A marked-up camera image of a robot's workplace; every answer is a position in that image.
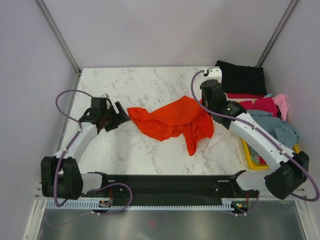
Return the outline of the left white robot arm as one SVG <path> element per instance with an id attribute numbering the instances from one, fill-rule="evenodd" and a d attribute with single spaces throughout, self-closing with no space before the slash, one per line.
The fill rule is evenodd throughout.
<path id="1" fill-rule="evenodd" d="M 120 102 L 107 97 L 93 97 L 90 107 L 76 121 L 69 143 L 53 156 L 45 156 L 40 165 L 41 189 L 45 197 L 53 198 L 57 207 L 68 200 L 77 200 L 83 193 L 93 191 L 106 196 L 110 185 L 102 172 L 81 173 L 79 162 L 90 143 L 100 132 L 109 132 L 131 119 Z"/>

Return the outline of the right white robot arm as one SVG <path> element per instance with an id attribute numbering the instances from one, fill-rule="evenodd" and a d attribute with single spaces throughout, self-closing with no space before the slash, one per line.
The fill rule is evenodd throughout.
<path id="1" fill-rule="evenodd" d="M 308 155 L 286 147 L 266 132 L 238 102 L 227 100 L 222 85 L 209 79 L 200 85 L 202 105 L 210 111 L 214 121 L 238 135 L 266 164 L 267 170 L 242 171 L 229 184 L 235 197 L 246 191 L 269 191 L 284 200 L 306 180 L 309 168 Z"/>

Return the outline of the orange t shirt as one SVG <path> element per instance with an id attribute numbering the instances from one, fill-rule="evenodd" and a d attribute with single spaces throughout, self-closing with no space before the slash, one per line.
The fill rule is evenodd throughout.
<path id="1" fill-rule="evenodd" d="M 150 138 L 162 142 L 183 135 L 190 156 L 195 154 L 199 141 L 214 135 L 212 118 L 188 96 L 152 112 L 141 107 L 129 107 L 127 111 L 140 132 Z"/>

